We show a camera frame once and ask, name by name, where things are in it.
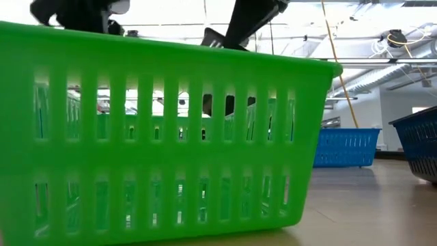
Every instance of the ceiling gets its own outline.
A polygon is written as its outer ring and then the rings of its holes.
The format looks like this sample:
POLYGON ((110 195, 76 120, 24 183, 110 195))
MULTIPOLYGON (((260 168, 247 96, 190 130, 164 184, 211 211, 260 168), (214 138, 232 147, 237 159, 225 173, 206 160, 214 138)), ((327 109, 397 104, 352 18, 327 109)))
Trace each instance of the ceiling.
MULTIPOLYGON (((414 42, 408 46, 410 50, 437 36, 437 7, 433 7, 434 1, 369 2, 339 0, 337 3, 326 3, 326 16, 338 57, 405 55, 405 49, 384 47, 388 52, 381 54, 372 50, 380 36, 387 35, 390 29, 401 29, 408 42, 414 42)), ((31 0, 1 0, 0 21, 37 24, 29 13, 30 3, 31 0)), ((225 34, 234 3, 235 0, 130 0, 129 12, 113 15, 112 18, 126 31, 138 30, 142 38, 199 45, 206 27, 225 34)), ((278 15, 271 25, 262 27, 251 37, 246 48, 274 55, 333 58, 322 6, 317 1, 289 3, 288 9, 278 15)), ((368 71, 368 68, 346 68, 343 78, 348 82, 368 71)), ((335 79, 333 88, 339 86, 339 79, 335 79)))

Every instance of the basket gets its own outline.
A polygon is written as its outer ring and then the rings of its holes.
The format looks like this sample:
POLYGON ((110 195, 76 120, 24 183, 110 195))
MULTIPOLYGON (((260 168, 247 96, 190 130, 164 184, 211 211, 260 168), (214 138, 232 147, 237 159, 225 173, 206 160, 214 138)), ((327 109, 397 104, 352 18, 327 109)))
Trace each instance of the basket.
POLYGON ((8 61, 0 66, 4 245, 113 245, 299 222, 326 92, 340 66, 11 23, 0 23, 0 32, 8 61), (47 100, 37 96, 40 84, 47 100), (79 104, 66 93, 76 85, 79 104), (111 111, 109 132, 99 138, 102 85, 111 89, 111 111), (133 135, 126 135, 128 88, 138 90, 133 135), (159 139, 156 88, 164 92, 159 139), (178 129, 180 91, 190 97, 186 139, 178 129), (213 96, 205 139, 203 94, 213 96), (232 123, 227 94, 236 97, 232 123), (249 95, 257 101, 251 140, 249 95), (271 138, 269 98, 277 100, 271 138), (39 126, 42 107, 48 124, 39 126))
POLYGON ((437 107, 390 122, 401 140, 411 172, 437 183, 437 107))
POLYGON ((373 163, 380 129, 321 129, 314 167, 366 167, 373 163))

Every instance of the floor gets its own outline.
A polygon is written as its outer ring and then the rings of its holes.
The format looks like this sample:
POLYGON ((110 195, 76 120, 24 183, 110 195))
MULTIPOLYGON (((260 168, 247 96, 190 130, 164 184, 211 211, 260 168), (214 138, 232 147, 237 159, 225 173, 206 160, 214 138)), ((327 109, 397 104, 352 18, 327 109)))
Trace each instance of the floor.
POLYGON ((435 246, 437 188, 415 178, 403 161, 315 169, 297 226, 146 245, 435 246))

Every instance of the navy blue basket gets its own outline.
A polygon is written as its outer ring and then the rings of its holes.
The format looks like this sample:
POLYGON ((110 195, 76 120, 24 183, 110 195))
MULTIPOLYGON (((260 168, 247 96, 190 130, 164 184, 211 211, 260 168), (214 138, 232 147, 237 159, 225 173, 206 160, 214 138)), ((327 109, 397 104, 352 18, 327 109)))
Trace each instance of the navy blue basket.
POLYGON ((364 167, 373 163, 380 129, 321 129, 314 167, 364 167))
POLYGON ((437 107, 390 122, 401 140, 411 172, 437 183, 437 107))

